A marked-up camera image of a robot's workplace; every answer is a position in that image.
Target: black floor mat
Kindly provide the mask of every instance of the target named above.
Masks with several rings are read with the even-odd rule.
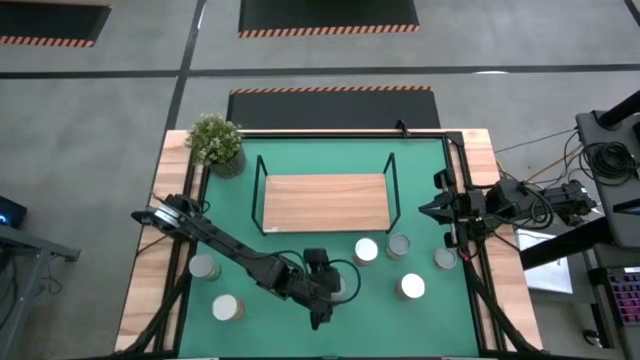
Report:
[[[413,0],[242,0],[240,37],[420,30]]]
[[[227,118],[245,129],[439,129],[429,86],[238,89]]]
[[[108,6],[0,2],[0,44],[92,47]]]

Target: wooden board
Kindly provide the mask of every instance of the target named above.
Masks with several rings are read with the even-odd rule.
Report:
[[[165,198],[169,194],[182,193],[187,164],[189,163],[189,151],[184,147],[186,136],[186,131],[167,132],[152,189],[153,193],[160,198]],[[193,177],[192,198],[197,197],[201,175],[202,169],[196,169]],[[159,203],[152,198],[150,205],[158,206]],[[158,230],[152,227],[144,227],[138,248],[143,248],[161,236],[162,234]],[[145,250],[144,253],[136,258],[131,281],[129,282],[129,292],[120,321],[120,329],[116,338],[116,351],[124,350],[131,345],[160,307],[169,267],[171,247],[172,241],[165,239]],[[184,268],[187,247],[188,244],[184,244],[181,249],[176,279]],[[173,344],[179,302],[180,299],[171,310],[167,322],[165,349],[170,349]]]
[[[368,133],[390,133],[400,130],[363,130]],[[460,131],[464,136],[467,161],[471,171],[471,178],[475,185],[491,185],[500,179],[496,158],[491,146],[491,138],[486,129],[410,129],[415,133],[445,133],[447,131]],[[244,133],[353,133],[354,130],[243,130]],[[162,194],[170,192],[181,192],[184,182],[189,154],[184,148],[184,139],[187,131],[175,130],[167,132],[167,139],[164,143],[163,153],[158,166],[158,175],[154,183],[154,189],[162,189]],[[460,176],[460,164],[454,152],[454,168],[457,178]],[[459,189],[464,191],[464,184],[458,184]],[[499,234],[505,239],[515,243],[511,227],[503,226],[499,229]],[[155,239],[152,234],[143,233],[141,246],[149,240]],[[529,343],[542,349],[542,340],[538,332],[529,290],[524,278],[524,271],[520,256],[506,244],[497,240],[486,242],[489,265],[493,276],[494,287],[498,304],[511,319],[515,327],[522,333]],[[154,281],[155,277],[162,277],[169,263],[170,246],[163,248],[154,247],[154,251],[137,259],[134,273],[129,287],[125,311],[123,313],[120,331],[116,341],[116,350],[121,350],[130,344],[147,325],[153,313],[160,305],[161,294],[164,281]],[[487,348],[495,349],[495,339],[493,337],[493,325],[489,313],[484,305],[481,305],[481,313]],[[173,336],[174,322],[170,322],[167,331],[167,339]]]
[[[269,175],[265,182],[267,233],[389,229],[384,174]]]

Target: green mat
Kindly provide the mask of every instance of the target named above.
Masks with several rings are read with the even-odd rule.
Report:
[[[351,259],[362,237],[374,239],[381,253],[372,266],[360,268],[360,295],[336,307],[331,322],[312,331],[305,308],[258,288],[242,268],[200,244],[198,253],[211,254],[220,262],[222,275],[215,282],[192,282],[181,357],[478,355],[462,266],[441,270],[433,261],[448,229],[418,213],[418,206],[439,192],[433,186],[433,174],[445,168],[441,140],[246,139],[244,144],[248,164],[243,175],[232,180],[209,177],[205,197],[211,208],[206,216],[215,225],[266,253],[285,249],[302,253],[305,248],[323,247],[330,259]],[[251,221],[257,155],[263,156],[273,175],[358,174],[381,173],[390,152],[396,156],[402,209],[392,233],[412,240],[411,252],[400,261],[382,252],[388,238],[383,232],[263,237]],[[392,203],[391,188],[389,194]],[[337,267],[351,294],[356,284],[353,270],[343,264]],[[395,282],[407,273],[421,275],[426,283],[425,296],[411,302],[399,300],[394,293]],[[227,293],[246,305],[239,321],[220,322],[211,313],[213,300]]]

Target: concrete floor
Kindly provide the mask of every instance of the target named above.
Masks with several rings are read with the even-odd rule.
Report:
[[[2,46],[0,72],[177,70],[195,4],[115,1],[95,48]],[[192,68],[640,64],[640,28],[622,0],[416,5],[416,34],[255,40],[237,38],[237,0],[209,1]],[[41,295],[17,359],[113,349],[140,233],[129,213],[147,201],[175,84],[0,80],[0,194],[29,207],[29,231],[83,250],[77,264],[54,266],[65,288]],[[192,78],[177,128],[202,112],[224,113],[234,88],[395,84],[433,86],[443,127],[488,128],[501,149],[570,129],[578,112],[609,108],[638,89],[640,72]],[[560,157],[566,138],[498,158],[524,178]],[[582,315],[566,306],[534,304],[547,349],[620,358],[585,346]]]

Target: cup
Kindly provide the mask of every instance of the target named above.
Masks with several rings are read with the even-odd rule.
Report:
[[[458,263],[458,254],[455,250],[440,248],[436,249],[433,254],[433,259],[441,269],[453,269]]]
[[[245,307],[242,300],[233,295],[218,296],[213,301],[213,316],[220,321],[239,320],[244,315]]]
[[[396,282],[396,295],[401,300],[415,300],[424,295],[424,280],[417,274],[407,274]]]
[[[404,234],[395,234],[389,238],[386,253],[391,260],[400,260],[409,253],[411,240]]]
[[[369,266],[378,257],[378,244],[369,238],[358,240],[353,261],[358,266]]]
[[[189,261],[189,272],[198,279],[214,281],[220,276],[221,269],[210,255],[200,254]]]

